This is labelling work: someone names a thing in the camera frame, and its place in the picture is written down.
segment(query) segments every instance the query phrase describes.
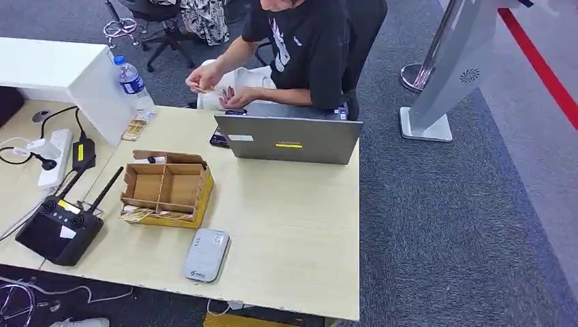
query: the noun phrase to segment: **white sneaker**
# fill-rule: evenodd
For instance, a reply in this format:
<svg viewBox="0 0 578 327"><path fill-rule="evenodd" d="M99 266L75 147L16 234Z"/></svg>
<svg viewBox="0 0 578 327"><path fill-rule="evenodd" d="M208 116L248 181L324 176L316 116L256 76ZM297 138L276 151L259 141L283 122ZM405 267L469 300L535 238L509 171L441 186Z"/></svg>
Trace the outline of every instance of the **white sneaker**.
<svg viewBox="0 0 578 327"><path fill-rule="evenodd" d="M71 318L63 322L55 322L50 327L109 327L110 322L106 318L92 318L81 322L71 322Z"/></svg>

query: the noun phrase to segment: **gray device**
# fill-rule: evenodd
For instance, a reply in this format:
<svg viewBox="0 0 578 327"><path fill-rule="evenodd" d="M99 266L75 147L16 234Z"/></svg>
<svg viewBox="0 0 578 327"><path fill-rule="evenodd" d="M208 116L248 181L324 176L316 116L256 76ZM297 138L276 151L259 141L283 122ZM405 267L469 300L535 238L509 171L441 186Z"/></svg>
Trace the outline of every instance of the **gray device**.
<svg viewBox="0 0 578 327"><path fill-rule="evenodd" d="M226 232L198 229L185 261L185 277L204 283L216 280L228 243Z"/></svg>
<svg viewBox="0 0 578 327"><path fill-rule="evenodd" d="M346 121L347 110L321 110L314 107L291 106L288 104L274 104L252 102L245 107L246 116L290 117L307 119L324 119L326 121Z"/></svg>
<svg viewBox="0 0 578 327"><path fill-rule="evenodd" d="M235 157L340 165L349 163L363 127L358 121L270 116L216 114L215 120Z"/></svg>

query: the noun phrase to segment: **black t-shirt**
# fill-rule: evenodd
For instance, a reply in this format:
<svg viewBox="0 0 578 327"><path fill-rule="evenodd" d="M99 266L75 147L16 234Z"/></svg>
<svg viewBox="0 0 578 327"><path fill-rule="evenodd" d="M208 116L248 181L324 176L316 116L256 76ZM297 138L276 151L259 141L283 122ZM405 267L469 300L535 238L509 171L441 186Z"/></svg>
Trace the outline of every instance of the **black t-shirt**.
<svg viewBox="0 0 578 327"><path fill-rule="evenodd" d="M344 102L350 34L341 0L305 0L280 12L265 11L253 0L243 40L269 39L275 55L271 79L278 89L309 89L316 107L335 109Z"/></svg>

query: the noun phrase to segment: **cardboard divider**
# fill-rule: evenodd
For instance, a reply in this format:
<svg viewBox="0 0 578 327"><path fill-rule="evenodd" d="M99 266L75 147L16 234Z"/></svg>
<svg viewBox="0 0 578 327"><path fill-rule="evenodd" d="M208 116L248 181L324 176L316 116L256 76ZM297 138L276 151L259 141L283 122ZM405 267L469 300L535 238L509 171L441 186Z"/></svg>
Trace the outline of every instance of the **cardboard divider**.
<svg viewBox="0 0 578 327"><path fill-rule="evenodd" d="M198 228L213 189L207 163L199 155L134 151L134 159L164 157L164 163L127 165L127 189L121 194L124 204L152 208L155 212L138 221L170 227Z"/></svg>

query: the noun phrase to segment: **water bottle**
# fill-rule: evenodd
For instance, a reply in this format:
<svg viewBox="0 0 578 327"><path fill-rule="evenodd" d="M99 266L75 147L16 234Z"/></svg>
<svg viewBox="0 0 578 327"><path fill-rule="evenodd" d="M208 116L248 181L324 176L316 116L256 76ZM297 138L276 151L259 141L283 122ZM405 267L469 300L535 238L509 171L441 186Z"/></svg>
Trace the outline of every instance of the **water bottle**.
<svg viewBox="0 0 578 327"><path fill-rule="evenodd" d="M124 56L115 56L115 65L121 69L120 83L128 94L130 103L136 112L137 119L148 120L157 116L157 108L151 99L145 82L138 75L136 68L127 63Z"/></svg>

